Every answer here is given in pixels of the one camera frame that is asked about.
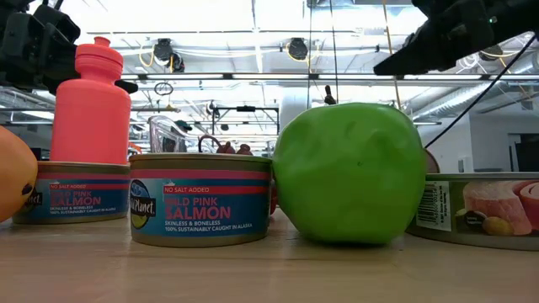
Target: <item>water bottle cap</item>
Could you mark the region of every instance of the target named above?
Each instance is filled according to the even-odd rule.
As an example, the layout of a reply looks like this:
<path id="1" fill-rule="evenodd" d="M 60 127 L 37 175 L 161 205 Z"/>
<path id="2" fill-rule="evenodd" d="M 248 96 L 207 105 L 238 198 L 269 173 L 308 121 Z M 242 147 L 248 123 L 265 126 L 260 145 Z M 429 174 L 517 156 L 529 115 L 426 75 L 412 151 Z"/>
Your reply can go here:
<path id="1" fill-rule="evenodd" d="M 124 57 L 109 47 L 110 41 L 104 37 L 95 37 L 93 44 L 83 44 L 77 47 L 75 53 L 75 60 L 82 56 L 99 56 L 105 59 L 109 59 L 115 63 L 124 65 Z"/>

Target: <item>green apple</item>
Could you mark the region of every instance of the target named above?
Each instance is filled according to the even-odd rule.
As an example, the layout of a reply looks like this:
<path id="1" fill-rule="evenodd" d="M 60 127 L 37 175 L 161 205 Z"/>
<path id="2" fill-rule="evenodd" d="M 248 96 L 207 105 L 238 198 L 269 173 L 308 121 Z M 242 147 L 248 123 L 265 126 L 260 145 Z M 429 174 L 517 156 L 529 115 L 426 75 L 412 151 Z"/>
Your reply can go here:
<path id="1" fill-rule="evenodd" d="M 274 154 L 281 209 L 305 237 L 387 243 L 414 218 L 426 159 L 418 131 L 380 104 L 309 109 L 280 134 Z"/>

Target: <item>ceiling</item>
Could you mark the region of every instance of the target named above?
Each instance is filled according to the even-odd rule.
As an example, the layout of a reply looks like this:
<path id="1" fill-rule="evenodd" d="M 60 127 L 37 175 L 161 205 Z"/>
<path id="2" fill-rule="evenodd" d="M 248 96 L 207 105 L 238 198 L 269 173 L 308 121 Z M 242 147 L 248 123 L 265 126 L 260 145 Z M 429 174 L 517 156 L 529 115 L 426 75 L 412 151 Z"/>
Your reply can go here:
<path id="1" fill-rule="evenodd" d="M 124 56 L 124 74 L 168 73 L 156 60 L 148 64 L 152 60 L 152 46 L 160 38 L 172 40 L 174 50 L 184 59 L 186 73 L 308 73 L 307 61 L 294 61 L 287 54 L 286 46 L 295 37 L 303 38 L 312 48 L 313 73 L 372 74 L 372 68 L 389 56 L 382 0 L 333 1 L 333 13 L 328 9 L 328 1 L 318 1 L 319 6 L 311 10 L 304 0 L 69 0 L 62 4 L 61 10 L 83 32 L 78 44 L 92 43 L 95 36 L 111 41 L 111 46 Z M 411 1 L 389 0 L 388 3 L 391 4 L 387 7 L 389 38 L 392 47 L 398 50 L 426 17 L 411 6 Z M 501 46 L 510 55 L 527 39 L 528 35 L 522 35 Z M 445 73 L 496 73 L 501 68 L 501 61 L 486 62 L 472 55 Z M 140 91 L 131 95 L 133 107 L 147 109 L 170 104 L 178 112 L 160 114 L 188 122 L 211 120 L 205 107 L 212 100 L 217 106 L 278 108 L 283 100 L 301 97 L 306 104 L 319 106 L 325 97 L 323 86 L 330 85 L 334 95 L 337 92 L 334 80 L 189 80 L 169 81 L 173 92 L 159 96 L 154 91 L 158 82 L 161 81 L 138 82 Z M 400 86 L 398 97 L 411 113 L 468 85 L 416 82 Z M 39 94 L 52 98 L 44 92 Z M 392 104 L 396 99 L 392 82 L 339 82 L 340 103 Z M 506 99 L 500 97 L 496 102 Z M 144 112 L 131 118 L 145 120 L 153 114 Z M 262 125 L 231 124 L 229 134 L 273 135 L 277 131 L 271 123 L 275 120 L 273 115 L 231 111 L 222 121 L 262 122 Z M 202 125 L 195 133 L 209 128 Z"/>

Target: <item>wooden table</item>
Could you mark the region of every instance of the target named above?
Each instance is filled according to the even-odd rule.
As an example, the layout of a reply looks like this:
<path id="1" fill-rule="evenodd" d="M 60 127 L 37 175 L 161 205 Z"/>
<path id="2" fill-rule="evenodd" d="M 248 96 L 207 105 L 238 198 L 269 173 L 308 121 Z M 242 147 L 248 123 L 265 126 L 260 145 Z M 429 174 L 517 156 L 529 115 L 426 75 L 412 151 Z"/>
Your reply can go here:
<path id="1" fill-rule="evenodd" d="M 277 211 L 268 237 L 217 248 L 131 241 L 128 220 L 0 224 L 0 302 L 539 302 L 539 253 L 404 236 L 321 247 Z"/>

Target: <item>shelf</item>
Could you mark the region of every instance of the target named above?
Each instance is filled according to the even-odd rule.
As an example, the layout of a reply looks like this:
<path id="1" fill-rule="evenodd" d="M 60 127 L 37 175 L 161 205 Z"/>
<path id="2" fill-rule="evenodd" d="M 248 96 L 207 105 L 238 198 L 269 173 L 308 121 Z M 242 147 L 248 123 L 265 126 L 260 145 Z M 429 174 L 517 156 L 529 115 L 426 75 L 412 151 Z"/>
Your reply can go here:
<path id="1" fill-rule="evenodd" d="M 161 248 L 131 241 L 127 219 L 0 224 L 5 302 L 536 301 L 539 258 L 404 236 L 387 247 L 320 247 L 279 211 L 261 241 Z"/>

